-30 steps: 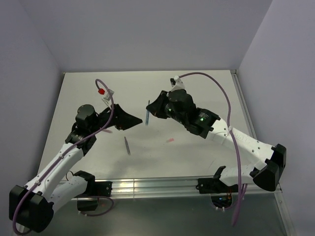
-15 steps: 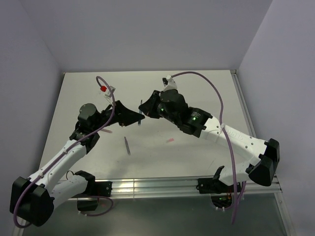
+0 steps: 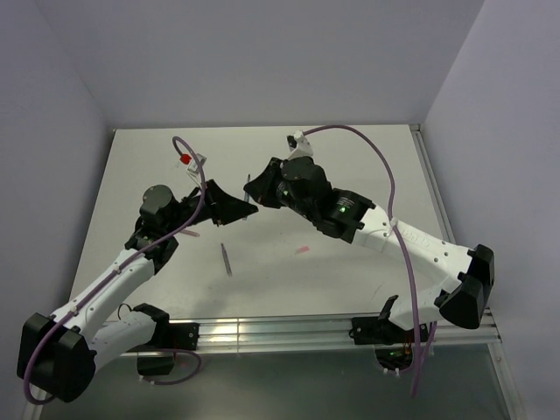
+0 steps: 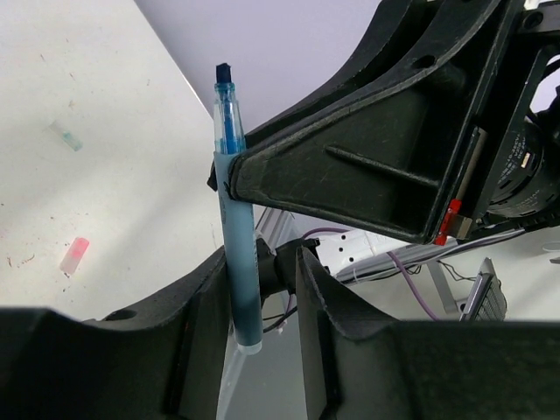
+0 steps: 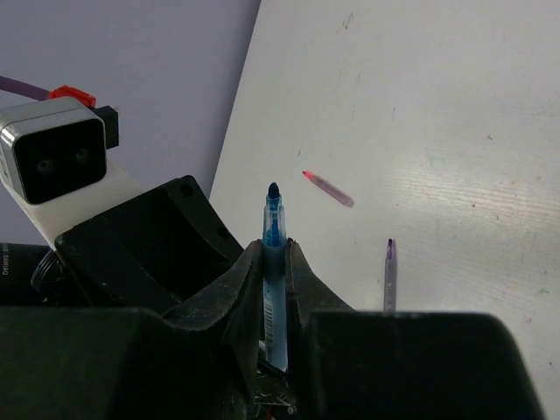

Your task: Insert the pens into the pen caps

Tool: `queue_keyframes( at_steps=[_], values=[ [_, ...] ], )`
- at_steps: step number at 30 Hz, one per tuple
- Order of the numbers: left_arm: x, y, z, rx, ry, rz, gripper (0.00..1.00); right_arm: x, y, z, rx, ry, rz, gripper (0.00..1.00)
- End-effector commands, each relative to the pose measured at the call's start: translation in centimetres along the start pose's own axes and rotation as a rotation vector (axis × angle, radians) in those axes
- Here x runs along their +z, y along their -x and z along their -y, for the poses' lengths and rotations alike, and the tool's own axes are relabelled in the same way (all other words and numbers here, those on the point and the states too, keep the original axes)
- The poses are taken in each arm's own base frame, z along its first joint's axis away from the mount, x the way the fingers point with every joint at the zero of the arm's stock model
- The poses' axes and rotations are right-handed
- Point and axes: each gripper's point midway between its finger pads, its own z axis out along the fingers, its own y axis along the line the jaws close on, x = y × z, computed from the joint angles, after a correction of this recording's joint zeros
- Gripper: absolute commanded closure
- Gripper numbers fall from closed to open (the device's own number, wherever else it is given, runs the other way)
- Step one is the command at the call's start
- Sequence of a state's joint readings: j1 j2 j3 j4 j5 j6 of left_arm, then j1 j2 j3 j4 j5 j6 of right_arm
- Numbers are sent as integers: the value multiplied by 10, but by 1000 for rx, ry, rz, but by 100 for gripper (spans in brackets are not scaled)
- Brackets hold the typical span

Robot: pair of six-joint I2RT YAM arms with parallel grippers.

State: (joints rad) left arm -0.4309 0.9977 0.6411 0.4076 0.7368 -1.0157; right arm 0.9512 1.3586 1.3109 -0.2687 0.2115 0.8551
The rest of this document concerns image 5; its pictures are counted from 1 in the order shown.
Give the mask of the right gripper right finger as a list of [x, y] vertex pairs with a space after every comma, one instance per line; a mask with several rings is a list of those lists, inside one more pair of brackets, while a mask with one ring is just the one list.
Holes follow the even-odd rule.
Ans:
[[305, 419], [541, 419], [515, 340], [495, 316], [357, 311], [285, 254], [288, 378]]

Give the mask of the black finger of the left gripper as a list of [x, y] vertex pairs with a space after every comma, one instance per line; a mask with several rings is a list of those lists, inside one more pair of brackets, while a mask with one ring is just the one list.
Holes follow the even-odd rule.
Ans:
[[165, 312], [224, 274], [242, 253], [192, 176], [175, 178], [55, 240], [87, 306]]

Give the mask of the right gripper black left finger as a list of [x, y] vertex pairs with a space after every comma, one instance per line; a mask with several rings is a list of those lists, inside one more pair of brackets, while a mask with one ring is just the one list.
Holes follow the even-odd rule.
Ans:
[[256, 392], [263, 247], [159, 315], [1, 310], [4, 419], [243, 419]]

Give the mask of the blue pen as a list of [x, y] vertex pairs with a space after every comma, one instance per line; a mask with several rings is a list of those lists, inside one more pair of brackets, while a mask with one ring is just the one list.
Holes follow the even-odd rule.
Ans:
[[282, 372], [288, 367], [284, 261], [287, 241], [283, 198], [277, 183], [272, 183], [263, 209], [264, 342], [266, 361]]

